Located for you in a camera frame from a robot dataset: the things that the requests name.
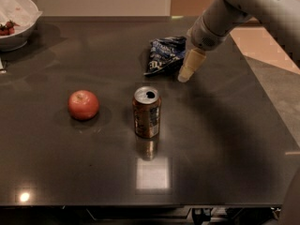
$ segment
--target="table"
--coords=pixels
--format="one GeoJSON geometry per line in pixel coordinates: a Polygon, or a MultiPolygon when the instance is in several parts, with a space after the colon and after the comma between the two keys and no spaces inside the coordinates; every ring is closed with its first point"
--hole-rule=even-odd
{"type": "Polygon", "coordinates": [[[187,83],[143,76],[149,41],[195,19],[41,18],[26,46],[1,52],[0,205],[282,205],[299,147],[230,37],[187,83]],[[153,140],[133,129],[144,85],[162,98],[153,140]],[[87,122],[68,115],[79,89],[100,100],[87,122]]]}

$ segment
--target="can top rim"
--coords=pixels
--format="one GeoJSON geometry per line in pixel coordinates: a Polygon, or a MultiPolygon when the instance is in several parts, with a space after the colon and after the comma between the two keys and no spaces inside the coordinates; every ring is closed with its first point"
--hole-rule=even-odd
{"type": "Polygon", "coordinates": [[[134,93],[134,98],[141,104],[151,104],[158,100],[159,92],[152,86],[143,86],[134,93]]]}

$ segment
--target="soda can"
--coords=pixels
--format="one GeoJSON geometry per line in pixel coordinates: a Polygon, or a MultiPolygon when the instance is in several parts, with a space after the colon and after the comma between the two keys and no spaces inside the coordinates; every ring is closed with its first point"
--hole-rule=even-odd
{"type": "Polygon", "coordinates": [[[134,128],[137,135],[150,139],[159,133],[161,98],[156,88],[143,86],[132,99],[134,128]]]}

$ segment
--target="white bowl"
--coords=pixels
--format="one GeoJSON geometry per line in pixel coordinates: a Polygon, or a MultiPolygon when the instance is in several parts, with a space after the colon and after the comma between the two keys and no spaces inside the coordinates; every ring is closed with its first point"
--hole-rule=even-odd
{"type": "MultiPolygon", "coordinates": [[[[27,12],[36,14],[38,12],[37,5],[31,0],[16,0],[18,3],[26,8],[27,12]]],[[[27,43],[27,39],[32,34],[36,23],[32,22],[28,27],[22,31],[16,30],[15,34],[8,36],[0,36],[0,51],[7,52],[21,48],[27,43]]]]}

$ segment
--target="table surface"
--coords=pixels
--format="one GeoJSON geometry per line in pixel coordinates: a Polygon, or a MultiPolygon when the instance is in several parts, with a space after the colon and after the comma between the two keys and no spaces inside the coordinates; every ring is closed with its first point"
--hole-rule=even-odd
{"type": "Polygon", "coordinates": [[[41,18],[1,52],[0,205],[281,205],[299,146],[230,37],[187,83],[143,76],[149,41],[195,19],[41,18]],[[152,140],[134,133],[144,85],[162,99],[152,140]],[[68,114],[80,89],[100,101],[86,122],[68,114]]]}

